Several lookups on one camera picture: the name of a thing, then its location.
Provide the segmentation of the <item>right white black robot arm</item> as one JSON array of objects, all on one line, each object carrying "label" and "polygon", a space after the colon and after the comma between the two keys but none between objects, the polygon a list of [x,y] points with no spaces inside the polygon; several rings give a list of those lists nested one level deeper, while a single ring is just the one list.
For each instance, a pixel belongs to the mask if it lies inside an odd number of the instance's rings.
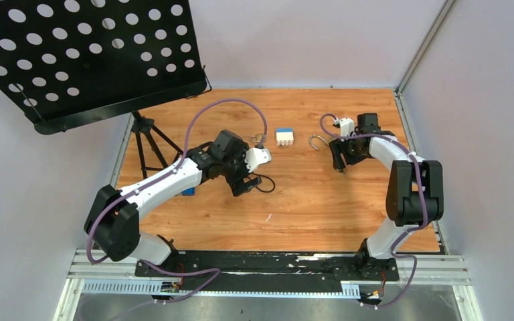
[{"label": "right white black robot arm", "polygon": [[376,113],[363,113],[355,120],[332,113],[327,116],[339,129],[328,143],[336,171],[375,159],[390,173],[385,196],[387,217],[362,241],[351,266],[360,278],[379,278],[394,268],[398,248],[413,232],[442,218],[443,167],[437,160],[418,156],[393,132],[383,130]]}]

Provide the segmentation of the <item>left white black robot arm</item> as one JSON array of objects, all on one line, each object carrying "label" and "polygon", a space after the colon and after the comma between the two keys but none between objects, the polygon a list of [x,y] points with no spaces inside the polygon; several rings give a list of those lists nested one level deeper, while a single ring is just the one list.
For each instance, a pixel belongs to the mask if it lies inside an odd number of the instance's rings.
[{"label": "left white black robot arm", "polygon": [[[184,157],[151,177],[121,189],[102,187],[84,224],[88,260],[97,264],[104,259],[133,257],[151,262],[162,276],[173,275],[178,268],[178,258],[172,254],[175,248],[164,237],[141,231],[141,220],[172,197],[217,177],[225,178],[233,196],[248,193],[262,182],[259,177],[249,176],[271,161],[267,148],[251,147],[238,135],[223,130],[214,141],[188,150]],[[92,255],[92,244],[104,252],[103,259]]]}]

